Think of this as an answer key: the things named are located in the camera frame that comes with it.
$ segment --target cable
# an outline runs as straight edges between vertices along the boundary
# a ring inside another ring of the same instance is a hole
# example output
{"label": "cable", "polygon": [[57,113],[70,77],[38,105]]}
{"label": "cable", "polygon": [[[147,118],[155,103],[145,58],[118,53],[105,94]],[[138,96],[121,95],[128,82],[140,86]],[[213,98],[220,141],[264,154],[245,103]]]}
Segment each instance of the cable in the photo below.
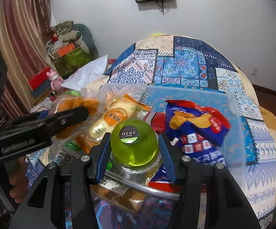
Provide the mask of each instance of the cable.
{"label": "cable", "polygon": [[161,5],[158,3],[158,0],[156,0],[156,3],[157,3],[157,5],[160,7],[160,10],[161,10],[161,12],[164,12],[164,2],[165,2],[166,0],[161,0]]}

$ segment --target snack bag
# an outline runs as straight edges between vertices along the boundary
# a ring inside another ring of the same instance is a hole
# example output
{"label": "snack bag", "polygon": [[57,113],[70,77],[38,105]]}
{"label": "snack bag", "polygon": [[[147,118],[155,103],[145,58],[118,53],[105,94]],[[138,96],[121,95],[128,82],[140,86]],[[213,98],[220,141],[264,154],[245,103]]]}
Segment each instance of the snack bag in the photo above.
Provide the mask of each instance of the snack bag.
{"label": "snack bag", "polygon": [[[230,129],[227,119],[216,109],[202,107],[191,101],[167,100],[165,133],[171,145],[179,147],[184,155],[197,162],[214,165],[221,162],[226,166],[223,154],[211,142],[221,146]],[[152,126],[164,124],[162,116],[153,117]],[[180,186],[172,185],[164,166],[154,175],[148,186],[179,193]]]}
{"label": "snack bag", "polygon": [[162,134],[165,131],[165,113],[155,113],[151,119],[151,128],[158,134]]}
{"label": "snack bag", "polygon": [[106,132],[112,132],[117,124],[128,118],[142,119],[151,108],[125,94],[107,107],[101,118],[87,130],[88,140],[100,142]]}
{"label": "snack bag", "polygon": [[167,100],[165,111],[166,133],[170,136],[184,140],[188,135],[188,141],[184,144],[192,144],[203,139],[198,139],[200,134],[203,138],[216,146],[221,146],[225,135],[230,129],[229,121],[218,110],[203,107],[191,101]]}
{"label": "snack bag", "polygon": [[[55,109],[55,113],[62,112],[71,108],[76,108],[79,106],[84,106],[88,109],[89,115],[94,115],[97,112],[97,107],[99,105],[98,100],[93,98],[82,98],[76,96],[68,96],[60,99]],[[65,129],[62,129],[57,135],[58,139],[66,139],[73,134],[76,128],[80,127],[83,122],[76,125],[69,126]]]}

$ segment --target person's hand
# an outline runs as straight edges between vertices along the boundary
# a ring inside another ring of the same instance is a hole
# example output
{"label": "person's hand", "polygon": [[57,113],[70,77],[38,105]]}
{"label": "person's hand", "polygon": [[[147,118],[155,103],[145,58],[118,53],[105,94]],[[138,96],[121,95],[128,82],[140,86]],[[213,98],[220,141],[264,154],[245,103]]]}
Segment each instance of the person's hand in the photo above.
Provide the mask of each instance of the person's hand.
{"label": "person's hand", "polygon": [[9,176],[9,182],[14,186],[10,190],[10,196],[15,199],[16,203],[21,203],[28,191],[29,179],[26,176],[27,164],[25,163],[25,157],[19,157],[17,161],[16,170]]}
{"label": "person's hand", "polygon": [[19,157],[16,170],[9,176],[9,182],[14,186],[10,190],[10,196],[15,199],[16,203],[21,203],[28,191],[29,179],[26,176],[27,164],[25,157]]}

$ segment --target pink plush toy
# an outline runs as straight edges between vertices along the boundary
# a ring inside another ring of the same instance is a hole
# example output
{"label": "pink plush toy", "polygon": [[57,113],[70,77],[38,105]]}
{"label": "pink plush toy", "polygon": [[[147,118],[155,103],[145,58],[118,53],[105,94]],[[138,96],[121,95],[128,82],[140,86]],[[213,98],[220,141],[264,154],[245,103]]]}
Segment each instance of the pink plush toy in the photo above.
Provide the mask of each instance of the pink plush toy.
{"label": "pink plush toy", "polygon": [[47,72],[47,76],[49,77],[49,80],[51,81],[51,88],[53,91],[55,91],[59,94],[61,94],[65,91],[65,88],[61,86],[61,84],[64,82],[64,79],[61,78],[56,71],[51,69],[50,72]]}

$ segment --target curtain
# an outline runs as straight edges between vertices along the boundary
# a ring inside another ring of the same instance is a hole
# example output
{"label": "curtain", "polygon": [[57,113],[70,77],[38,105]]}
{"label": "curtain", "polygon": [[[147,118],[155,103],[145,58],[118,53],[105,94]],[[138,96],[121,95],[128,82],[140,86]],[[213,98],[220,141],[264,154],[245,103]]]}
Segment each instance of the curtain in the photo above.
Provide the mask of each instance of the curtain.
{"label": "curtain", "polygon": [[50,18],[49,0],[0,0],[0,51],[8,67],[2,110],[11,118],[30,112],[35,98],[27,81],[51,65]]}

